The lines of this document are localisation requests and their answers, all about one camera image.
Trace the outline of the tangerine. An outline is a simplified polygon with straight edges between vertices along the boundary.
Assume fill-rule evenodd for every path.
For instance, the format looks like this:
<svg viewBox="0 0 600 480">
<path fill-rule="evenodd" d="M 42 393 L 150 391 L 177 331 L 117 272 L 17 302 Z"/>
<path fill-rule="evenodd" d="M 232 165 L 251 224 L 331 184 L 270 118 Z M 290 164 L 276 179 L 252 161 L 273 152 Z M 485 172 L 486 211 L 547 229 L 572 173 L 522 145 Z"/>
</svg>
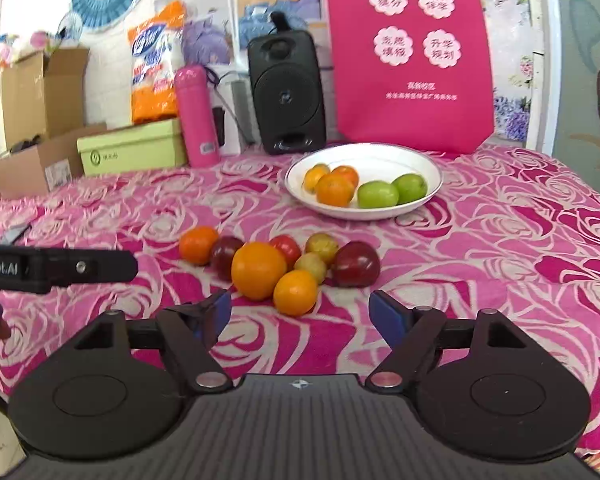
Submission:
<svg viewBox="0 0 600 480">
<path fill-rule="evenodd" d="M 211 251 L 220 234 L 211 226 L 196 226 L 185 232 L 178 241 L 178 253 L 182 260 L 194 266 L 206 266 Z"/>
<path fill-rule="evenodd" d="M 358 184 L 360 183 L 360 176 L 358 175 L 358 172 L 351 166 L 338 166 L 330 173 L 347 179 L 354 188 L 357 188 Z"/>
</svg>

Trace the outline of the dark red plum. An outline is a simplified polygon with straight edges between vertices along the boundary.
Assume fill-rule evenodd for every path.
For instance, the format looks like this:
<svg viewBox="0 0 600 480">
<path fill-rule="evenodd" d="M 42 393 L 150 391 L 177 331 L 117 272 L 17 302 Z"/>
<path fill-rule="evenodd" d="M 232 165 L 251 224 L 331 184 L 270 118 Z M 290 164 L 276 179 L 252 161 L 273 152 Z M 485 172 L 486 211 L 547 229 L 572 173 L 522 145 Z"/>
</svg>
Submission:
<svg viewBox="0 0 600 480">
<path fill-rule="evenodd" d="M 377 281 L 380 270 L 375 248 L 365 242 L 350 242 L 336 252 L 332 279 L 339 287 L 367 287 Z"/>
<path fill-rule="evenodd" d="M 213 244 L 210 252 L 210 266 L 219 278 L 230 281 L 234 255 L 244 241 L 236 236 L 220 236 Z"/>
</svg>

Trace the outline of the big orange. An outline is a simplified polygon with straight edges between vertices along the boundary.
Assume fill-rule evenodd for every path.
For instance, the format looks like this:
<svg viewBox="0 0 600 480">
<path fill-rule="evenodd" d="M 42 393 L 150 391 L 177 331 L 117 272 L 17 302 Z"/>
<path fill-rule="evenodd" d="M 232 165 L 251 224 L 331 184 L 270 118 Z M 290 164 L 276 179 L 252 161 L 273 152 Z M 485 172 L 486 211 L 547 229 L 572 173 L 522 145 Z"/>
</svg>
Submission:
<svg viewBox="0 0 600 480">
<path fill-rule="evenodd" d="M 277 248 L 268 243 L 250 242 L 235 252 L 230 278 L 242 296 L 262 300 L 272 295 L 286 272 L 286 260 Z"/>
</svg>

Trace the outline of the small orange front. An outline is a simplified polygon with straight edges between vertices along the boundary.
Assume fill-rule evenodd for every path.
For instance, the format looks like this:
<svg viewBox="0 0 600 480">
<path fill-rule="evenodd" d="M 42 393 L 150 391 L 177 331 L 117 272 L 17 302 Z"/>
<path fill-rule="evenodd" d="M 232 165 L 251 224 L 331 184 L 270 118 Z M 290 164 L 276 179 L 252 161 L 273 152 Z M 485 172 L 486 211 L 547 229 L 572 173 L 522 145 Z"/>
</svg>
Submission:
<svg viewBox="0 0 600 480">
<path fill-rule="evenodd" d="M 318 285 L 314 276 L 305 270 L 293 270 L 277 282 L 273 304 L 280 314 L 302 316 L 314 308 L 317 295 Z"/>
</svg>

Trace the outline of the small yellowish fruit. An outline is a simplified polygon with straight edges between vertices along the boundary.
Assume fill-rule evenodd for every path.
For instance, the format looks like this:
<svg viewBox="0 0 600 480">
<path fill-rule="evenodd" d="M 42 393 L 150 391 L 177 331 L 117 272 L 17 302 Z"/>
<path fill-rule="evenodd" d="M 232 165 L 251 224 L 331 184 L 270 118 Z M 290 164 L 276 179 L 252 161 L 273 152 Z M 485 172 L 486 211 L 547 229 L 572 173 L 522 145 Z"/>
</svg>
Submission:
<svg viewBox="0 0 600 480">
<path fill-rule="evenodd" d="M 327 275 L 327 266 L 315 252 L 306 252 L 294 263 L 294 270 L 309 272 L 317 284 L 322 284 Z"/>
</svg>

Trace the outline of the yellow-red plum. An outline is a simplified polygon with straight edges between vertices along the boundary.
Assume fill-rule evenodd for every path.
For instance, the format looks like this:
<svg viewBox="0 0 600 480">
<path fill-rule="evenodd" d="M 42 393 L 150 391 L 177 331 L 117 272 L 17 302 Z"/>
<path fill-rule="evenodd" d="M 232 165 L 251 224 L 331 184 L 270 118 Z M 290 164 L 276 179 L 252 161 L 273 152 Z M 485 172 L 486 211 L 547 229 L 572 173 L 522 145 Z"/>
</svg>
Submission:
<svg viewBox="0 0 600 480">
<path fill-rule="evenodd" d="M 340 244 L 335 237 L 328 233 L 318 232 L 308 238 L 304 251 L 307 254 L 318 255 L 326 266 L 331 266 L 339 248 Z"/>
</svg>

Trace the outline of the small red plum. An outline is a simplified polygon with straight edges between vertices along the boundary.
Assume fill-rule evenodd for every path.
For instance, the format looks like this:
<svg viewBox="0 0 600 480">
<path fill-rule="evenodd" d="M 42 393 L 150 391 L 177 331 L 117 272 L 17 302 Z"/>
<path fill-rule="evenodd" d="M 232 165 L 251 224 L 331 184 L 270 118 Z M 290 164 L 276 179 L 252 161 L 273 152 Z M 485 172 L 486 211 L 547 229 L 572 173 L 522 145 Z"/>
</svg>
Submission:
<svg viewBox="0 0 600 480">
<path fill-rule="evenodd" d="M 302 256 L 302 250 L 298 243 L 289 235 L 277 235 L 268 241 L 268 244 L 276 248 L 284 257 L 287 270 L 294 268 L 297 260 Z"/>
</svg>

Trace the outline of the oval green fruit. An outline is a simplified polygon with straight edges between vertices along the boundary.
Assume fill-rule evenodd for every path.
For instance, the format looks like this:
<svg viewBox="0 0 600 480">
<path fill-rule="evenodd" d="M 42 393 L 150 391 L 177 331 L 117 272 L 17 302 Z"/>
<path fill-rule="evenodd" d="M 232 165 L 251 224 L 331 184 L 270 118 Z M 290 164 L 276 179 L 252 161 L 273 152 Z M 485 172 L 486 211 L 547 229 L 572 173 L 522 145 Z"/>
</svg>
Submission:
<svg viewBox="0 0 600 480">
<path fill-rule="evenodd" d="M 362 209 L 388 208 L 399 203 L 400 194 L 392 183 L 376 180 L 362 184 L 356 198 Z"/>
</svg>

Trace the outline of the round green apple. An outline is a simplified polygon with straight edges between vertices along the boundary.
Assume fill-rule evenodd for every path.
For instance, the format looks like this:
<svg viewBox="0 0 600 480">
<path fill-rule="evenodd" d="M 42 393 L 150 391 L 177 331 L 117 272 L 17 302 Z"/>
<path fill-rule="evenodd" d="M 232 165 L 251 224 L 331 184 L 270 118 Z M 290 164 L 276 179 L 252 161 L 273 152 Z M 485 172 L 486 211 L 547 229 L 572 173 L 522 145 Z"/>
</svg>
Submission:
<svg viewBox="0 0 600 480">
<path fill-rule="evenodd" d="M 399 205 L 416 202 L 428 193 L 428 184 L 420 174 L 402 174 L 393 180 L 392 185 L 398 191 Z"/>
</svg>

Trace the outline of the large orange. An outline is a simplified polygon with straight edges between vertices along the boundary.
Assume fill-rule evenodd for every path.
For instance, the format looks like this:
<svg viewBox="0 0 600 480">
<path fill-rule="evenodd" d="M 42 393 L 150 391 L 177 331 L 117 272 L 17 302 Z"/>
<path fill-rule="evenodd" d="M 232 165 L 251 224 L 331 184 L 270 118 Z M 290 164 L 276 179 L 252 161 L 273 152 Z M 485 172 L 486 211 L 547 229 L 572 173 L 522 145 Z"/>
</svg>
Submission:
<svg viewBox="0 0 600 480">
<path fill-rule="evenodd" d="M 326 174 L 315 187 L 316 200 L 323 205 L 347 208 L 353 200 L 355 186 L 342 174 Z"/>
</svg>

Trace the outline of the small yellow orange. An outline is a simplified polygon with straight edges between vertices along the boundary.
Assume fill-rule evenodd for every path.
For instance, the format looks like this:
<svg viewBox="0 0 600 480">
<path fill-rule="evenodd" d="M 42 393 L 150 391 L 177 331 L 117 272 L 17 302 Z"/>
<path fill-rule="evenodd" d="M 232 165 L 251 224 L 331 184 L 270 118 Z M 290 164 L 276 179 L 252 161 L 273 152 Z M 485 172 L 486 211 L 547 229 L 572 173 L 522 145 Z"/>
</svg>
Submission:
<svg viewBox="0 0 600 480">
<path fill-rule="evenodd" d="M 308 192 L 310 194 L 314 194 L 315 188 L 317 187 L 318 182 L 320 182 L 322 177 L 327 176 L 329 173 L 330 173 L 329 166 L 327 166 L 325 164 L 316 164 L 311 169 L 309 169 L 306 172 L 306 174 L 304 175 L 303 182 L 302 182 L 302 188 L 306 192 Z"/>
</svg>

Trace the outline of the white round plate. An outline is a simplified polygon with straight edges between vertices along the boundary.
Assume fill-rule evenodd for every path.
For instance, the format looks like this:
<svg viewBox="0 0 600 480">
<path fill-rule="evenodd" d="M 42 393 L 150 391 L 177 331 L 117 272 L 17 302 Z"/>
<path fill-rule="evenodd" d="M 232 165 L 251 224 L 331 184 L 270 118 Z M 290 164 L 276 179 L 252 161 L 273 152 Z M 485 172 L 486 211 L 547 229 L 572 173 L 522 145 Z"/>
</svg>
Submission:
<svg viewBox="0 0 600 480">
<path fill-rule="evenodd" d="M 347 208 L 320 204 L 315 193 L 310 194 L 302 188 L 304 175 L 316 164 L 325 164 L 330 171 L 342 165 L 351 166 L 358 172 L 360 183 Z M 376 180 L 392 183 L 402 174 L 420 174 L 428 184 L 427 195 L 416 202 L 388 208 L 362 209 L 358 206 L 356 192 L 362 184 Z M 325 148 L 294 162 L 285 176 L 287 191 L 304 206 L 330 218 L 354 221 L 385 220 L 411 212 L 429 202 L 440 191 L 442 183 L 441 170 L 426 155 L 409 148 L 378 143 L 344 144 Z"/>
</svg>

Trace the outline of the brown cardboard box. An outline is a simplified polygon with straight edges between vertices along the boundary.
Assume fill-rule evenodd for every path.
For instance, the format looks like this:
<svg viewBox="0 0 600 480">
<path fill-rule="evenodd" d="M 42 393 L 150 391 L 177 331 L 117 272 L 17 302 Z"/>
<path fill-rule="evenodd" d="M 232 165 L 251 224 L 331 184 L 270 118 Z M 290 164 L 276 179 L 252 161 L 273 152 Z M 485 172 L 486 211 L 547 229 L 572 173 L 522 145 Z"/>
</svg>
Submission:
<svg viewBox="0 0 600 480">
<path fill-rule="evenodd" d="M 90 51 L 36 52 L 1 74 L 6 148 L 0 158 L 0 193 L 6 200 L 44 196 L 84 175 L 76 144 L 107 130 L 89 125 L 84 73 Z"/>
</svg>

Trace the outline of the light green box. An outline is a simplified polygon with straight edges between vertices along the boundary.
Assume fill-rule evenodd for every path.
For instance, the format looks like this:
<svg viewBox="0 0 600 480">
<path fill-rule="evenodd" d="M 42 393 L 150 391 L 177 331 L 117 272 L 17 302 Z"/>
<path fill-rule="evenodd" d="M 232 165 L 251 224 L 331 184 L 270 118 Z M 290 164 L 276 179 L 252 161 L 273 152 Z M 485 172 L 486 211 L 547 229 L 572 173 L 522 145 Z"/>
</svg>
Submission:
<svg viewBox="0 0 600 480">
<path fill-rule="evenodd" d="M 169 169 L 188 163 L 178 118 L 84 136 L 76 141 L 86 176 Z"/>
</svg>

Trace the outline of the pink thermos bottle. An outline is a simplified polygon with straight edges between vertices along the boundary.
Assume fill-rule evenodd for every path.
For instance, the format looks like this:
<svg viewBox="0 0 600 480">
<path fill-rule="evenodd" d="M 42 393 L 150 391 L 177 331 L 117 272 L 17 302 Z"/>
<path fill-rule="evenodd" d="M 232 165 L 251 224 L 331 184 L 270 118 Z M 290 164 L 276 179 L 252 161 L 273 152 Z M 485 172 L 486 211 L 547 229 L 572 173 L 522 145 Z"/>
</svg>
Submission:
<svg viewBox="0 0 600 480">
<path fill-rule="evenodd" d="M 174 88 L 189 166 L 207 168 L 220 161 L 207 71 L 189 65 L 175 74 Z"/>
</svg>

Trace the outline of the white box behind thermos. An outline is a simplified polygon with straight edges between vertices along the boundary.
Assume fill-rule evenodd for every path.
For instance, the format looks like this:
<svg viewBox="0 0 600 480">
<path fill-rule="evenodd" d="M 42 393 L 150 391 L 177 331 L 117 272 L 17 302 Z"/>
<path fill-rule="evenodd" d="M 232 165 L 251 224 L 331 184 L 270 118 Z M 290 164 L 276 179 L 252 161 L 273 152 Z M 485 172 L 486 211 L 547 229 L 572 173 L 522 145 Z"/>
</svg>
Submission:
<svg viewBox="0 0 600 480">
<path fill-rule="evenodd" d="M 245 81 L 220 82 L 210 96 L 220 155 L 242 154 L 254 143 Z"/>
</svg>

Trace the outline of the black speaker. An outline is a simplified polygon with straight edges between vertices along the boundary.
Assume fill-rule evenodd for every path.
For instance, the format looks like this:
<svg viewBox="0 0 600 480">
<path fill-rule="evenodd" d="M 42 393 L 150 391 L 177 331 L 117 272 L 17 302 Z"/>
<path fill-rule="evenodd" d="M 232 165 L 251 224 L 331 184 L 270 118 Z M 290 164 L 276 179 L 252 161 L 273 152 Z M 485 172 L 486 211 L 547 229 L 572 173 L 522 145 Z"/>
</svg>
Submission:
<svg viewBox="0 0 600 480">
<path fill-rule="evenodd" d="M 322 78 L 312 36 L 271 14 L 274 32 L 247 48 L 254 114 L 270 155 L 309 153 L 326 145 Z"/>
</svg>

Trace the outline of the pink tote bag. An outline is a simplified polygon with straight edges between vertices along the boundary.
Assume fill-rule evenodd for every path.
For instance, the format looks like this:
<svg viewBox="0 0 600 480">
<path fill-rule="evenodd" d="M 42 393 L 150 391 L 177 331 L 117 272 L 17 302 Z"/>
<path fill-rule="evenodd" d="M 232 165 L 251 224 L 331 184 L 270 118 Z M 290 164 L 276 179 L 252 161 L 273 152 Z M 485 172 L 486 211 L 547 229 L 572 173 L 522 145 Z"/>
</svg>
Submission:
<svg viewBox="0 0 600 480">
<path fill-rule="evenodd" d="M 481 0 L 328 0 L 339 132 L 471 153 L 494 131 Z"/>
</svg>

